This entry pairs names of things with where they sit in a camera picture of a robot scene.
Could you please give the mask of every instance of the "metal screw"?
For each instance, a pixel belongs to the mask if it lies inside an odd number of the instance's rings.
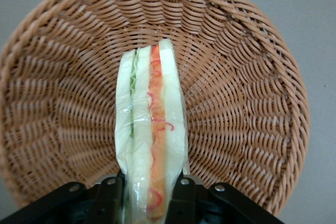
[[[181,184],[182,184],[182,185],[189,185],[189,179],[182,178],[182,179],[181,179]]]
[[[215,190],[216,191],[225,191],[225,188],[224,188],[224,186],[217,185],[217,186],[215,186]]]
[[[115,178],[111,178],[111,179],[109,179],[109,180],[107,181],[107,184],[108,184],[108,185],[113,185],[113,184],[115,184],[115,183],[116,183]]]
[[[79,189],[79,185],[76,184],[76,185],[73,185],[69,188],[69,191],[77,191]]]

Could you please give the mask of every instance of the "woven basket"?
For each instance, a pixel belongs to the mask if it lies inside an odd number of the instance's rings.
[[[277,215],[307,152],[297,64],[246,0],[45,0],[0,59],[0,170],[22,207],[119,167],[114,97],[125,51],[174,44],[192,174],[228,182]]]

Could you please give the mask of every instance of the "black plastic part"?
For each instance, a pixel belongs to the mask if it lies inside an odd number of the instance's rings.
[[[0,224],[116,224],[120,223],[124,175],[109,177],[86,190],[67,183]]]
[[[217,191],[222,186],[224,191]],[[224,213],[231,216],[228,223],[236,224],[284,224],[264,208],[227,183],[214,184],[209,188],[209,200],[223,207]]]
[[[181,184],[188,179],[189,183]],[[165,224],[283,224],[276,217],[226,183],[206,189],[181,175],[175,185]]]
[[[120,224],[125,177],[119,172],[86,190],[67,183],[0,224]],[[206,189],[181,175],[176,181],[165,224],[283,224],[226,183]]]
[[[77,182],[67,183],[3,219],[0,224],[66,223],[65,216],[60,211],[65,204],[83,200],[85,192],[85,185]]]
[[[182,179],[187,180],[188,184],[183,185],[181,183]],[[192,179],[180,176],[177,179],[173,190],[173,196],[169,203],[169,210],[165,223],[194,224],[196,211],[195,199],[195,182]]]
[[[84,224],[117,223],[121,213],[123,182],[120,178],[102,181],[95,201],[91,204]]]

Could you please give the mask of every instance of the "gray wall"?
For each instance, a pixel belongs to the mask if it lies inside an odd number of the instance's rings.
[[[0,0],[0,46],[42,0]],[[336,223],[336,0],[249,0],[278,28],[308,89],[311,140],[302,176],[279,218]],[[16,207],[0,180],[0,219]]]

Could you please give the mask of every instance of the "plastic wrap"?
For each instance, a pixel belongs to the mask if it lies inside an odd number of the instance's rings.
[[[125,223],[162,223],[188,173],[185,103],[169,39],[126,52],[116,93],[117,160],[126,177]]]

